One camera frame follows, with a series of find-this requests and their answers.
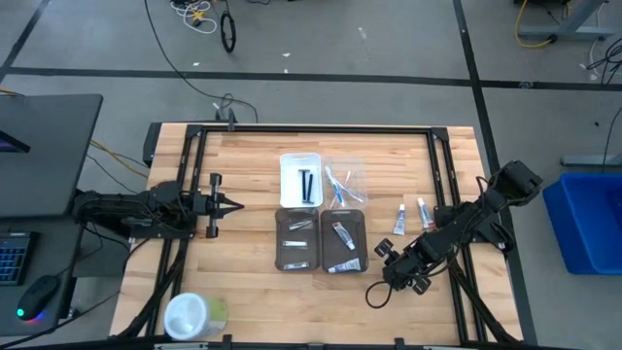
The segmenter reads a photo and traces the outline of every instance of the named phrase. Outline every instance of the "blue bin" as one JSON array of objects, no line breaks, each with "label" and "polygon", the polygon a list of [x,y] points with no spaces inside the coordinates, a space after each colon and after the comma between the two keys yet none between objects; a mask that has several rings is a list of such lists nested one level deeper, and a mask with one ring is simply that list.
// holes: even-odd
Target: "blue bin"
[{"label": "blue bin", "polygon": [[570,273],[622,274],[622,175],[563,174],[542,195]]}]

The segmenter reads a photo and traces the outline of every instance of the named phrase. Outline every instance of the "concrete floor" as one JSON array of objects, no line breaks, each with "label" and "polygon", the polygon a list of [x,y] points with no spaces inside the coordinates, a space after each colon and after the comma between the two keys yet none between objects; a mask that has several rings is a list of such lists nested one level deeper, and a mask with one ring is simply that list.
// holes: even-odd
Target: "concrete floor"
[{"label": "concrete floor", "polygon": [[[0,0],[0,62],[39,3]],[[162,45],[180,70],[284,73],[287,69],[290,74],[468,79],[451,0],[379,4],[372,0],[274,0],[270,6],[257,6],[231,1],[239,41],[229,55],[218,35],[190,31],[167,0],[150,0]],[[596,83],[591,73],[580,67],[587,61],[590,44],[559,42],[543,50],[521,49],[512,37],[518,9],[511,1],[463,0],[463,5],[481,79]],[[221,12],[222,3],[217,6]],[[552,9],[559,20],[561,8]],[[615,20],[621,14],[621,3],[605,5],[601,24],[617,26],[622,32],[622,22]],[[530,7],[524,22],[548,24],[552,19],[542,8]],[[602,56],[607,43],[617,38],[619,35],[598,44],[595,57]],[[170,70],[157,48],[141,0],[51,0],[13,67]],[[614,82],[622,83],[622,77]],[[214,115],[213,100],[177,79],[9,74],[0,83],[25,94],[102,94],[104,104],[93,138],[134,158],[141,156],[149,123],[198,121]],[[470,87],[263,80],[193,83],[211,93],[232,92],[253,103],[261,123],[472,125],[487,161]],[[619,91],[485,88],[501,164],[520,158],[550,185],[564,171],[559,165],[561,155],[603,151],[613,114],[622,107],[621,96]],[[253,120],[246,107],[234,108],[240,121]],[[616,134],[614,131],[610,147],[613,153],[622,152],[622,137]],[[124,171],[97,150],[90,153],[131,189],[145,188],[143,178]],[[80,188],[123,192],[90,160]],[[619,334],[615,326],[622,323],[622,312],[615,305],[622,295],[622,278],[567,273],[541,197],[512,210],[512,215],[537,341],[550,346],[616,348]],[[94,244],[86,238],[83,247]],[[119,256],[121,247],[108,244],[103,252],[81,262],[77,267],[81,274],[102,265],[106,268],[98,269],[102,277],[80,280],[75,305],[88,307],[119,287],[121,259],[113,259]],[[81,322],[29,344],[104,338],[114,307],[111,300]]]}]

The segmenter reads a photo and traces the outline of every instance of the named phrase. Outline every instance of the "plastic cup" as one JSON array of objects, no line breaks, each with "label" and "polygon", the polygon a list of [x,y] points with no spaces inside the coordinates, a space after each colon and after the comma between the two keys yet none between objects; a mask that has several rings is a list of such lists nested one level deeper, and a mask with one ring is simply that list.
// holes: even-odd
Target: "plastic cup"
[{"label": "plastic cup", "polygon": [[166,305],[164,329],[176,340],[216,335],[226,325],[226,305],[218,299],[182,293]]}]

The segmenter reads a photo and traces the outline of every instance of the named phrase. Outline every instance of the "desk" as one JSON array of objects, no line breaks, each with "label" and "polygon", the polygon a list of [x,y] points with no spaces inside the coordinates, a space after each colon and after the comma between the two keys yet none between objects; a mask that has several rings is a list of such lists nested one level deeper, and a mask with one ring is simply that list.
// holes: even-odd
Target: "desk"
[{"label": "desk", "polygon": [[[11,231],[35,231],[38,234],[21,286],[0,288],[0,336],[48,330],[56,326],[61,311],[69,306],[65,301],[69,301],[68,296],[73,294],[75,281],[72,281],[71,276],[83,229],[71,218],[0,220],[0,230],[9,228]],[[70,267],[58,276],[60,285],[44,308],[43,315],[28,322],[21,321],[16,315],[17,303],[28,287],[39,277],[55,275],[67,266]]]},{"label": "desk", "polygon": [[[162,125],[149,187],[176,178],[186,126]],[[462,200],[474,200],[479,195],[475,176],[482,175],[483,169],[473,130],[447,130]],[[440,168],[444,169],[440,146],[436,147]],[[364,210],[370,252],[367,272],[330,275],[319,268],[308,273],[284,273],[274,267],[279,156],[303,152],[363,158],[369,196]],[[190,154],[190,164],[194,153]],[[457,344],[447,274],[434,277],[423,296],[412,291],[394,293],[391,302],[380,310],[371,309],[364,301],[365,289],[381,279],[383,264],[371,253],[373,248],[389,237],[401,249],[421,233],[417,197],[429,207],[435,206],[430,169],[428,143],[421,135],[210,132],[200,186],[209,191],[209,173],[219,172],[223,175],[221,190],[246,208],[219,221],[217,239],[204,238],[207,220],[199,220],[197,236],[189,246],[182,292],[224,299],[229,309],[225,333],[232,334],[234,342],[393,344],[395,337],[403,337],[406,344]],[[449,189],[445,172],[441,177],[444,188]],[[445,196],[451,203],[449,191]],[[390,234],[401,203],[406,206],[404,237]],[[161,245],[161,241],[152,240],[127,265],[111,333],[122,331],[152,293]],[[471,251],[480,294],[506,329],[521,337],[502,253],[488,244],[472,245]],[[386,288],[374,290],[371,301],[379,303],[386,293]],[[469,335],[475,339],[464,294],[463,300]],[[158,328],[161,333],[161,322]]]},{"label": "desk", "polygon": [[[0,97],[0,129],[31,147],[28,154],[0,153],[0,231],[38,232],[22,285],[0,288],[0,335],[56,326],[68,306],[63,302],[73,295],[82,228],[63,215],[73,200],[101,104],[96,94]],[[42,318],[18,319],[17,303],[26,289],[67,266]]]},{"label": "desk", "polygon": [[0,154],[0,217],[66,214],[102,100],[97,94],[0,97],[0,129],[30,146],[27,154]]}]

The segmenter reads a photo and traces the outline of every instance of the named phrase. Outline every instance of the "wooden table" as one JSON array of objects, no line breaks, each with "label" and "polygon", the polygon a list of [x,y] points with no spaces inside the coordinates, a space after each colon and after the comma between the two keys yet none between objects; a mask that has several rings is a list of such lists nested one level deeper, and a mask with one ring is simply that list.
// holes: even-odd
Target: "wooden table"
[{"label": "wooden table", "polygon": [[[184,123],[166,123],[159,134],[148,187],[174,180],[182,152]],[[471,127],[448,127],[462,200],[479,195],[475,176],[483,169]],[[438,148],[440,167],[444,159]],[[279,156],[315,152],[323,156],[363,158],[369,202],[364,209],[369,269],[361,274],[331,275],[318,268],[284,273],[274,266],[275,219],[280,207]],[[200,185],[209,191],[209,173],[223,175],[222,192],[246,208],[219,221],[220,236],[206,239],[206,218],[199,220],[189,247],[182,292],[222,298],[229,311],[225,333],[234,342],[322,342],[393,344],[458,344],[447,273],[432,279],[423,295],[393,293],[383,309],[372,309],[365,289],[381,280],[383,262],[373,248],[389,237],[397,249],[422,232],[417,197],[436,205],[426,138],[419,135],[210,132]],[[451,203],[445,172],[441,172]],[[391,234],[397,208],[406,206],[406,235]],[[122,331],[151,295],[161,240],[137,251],[127,265],[111,333]],[[490,244],[471,245],[479,291],[500,322],[521,338],[508,272],[501,252]],[[370,293],[384,300],[385,286]],[[469,336],[475,339],[470,304],[463,293]],[[158,324],[162,333],[161,320]],[[220,341],[222,335],[208,338]]]}]

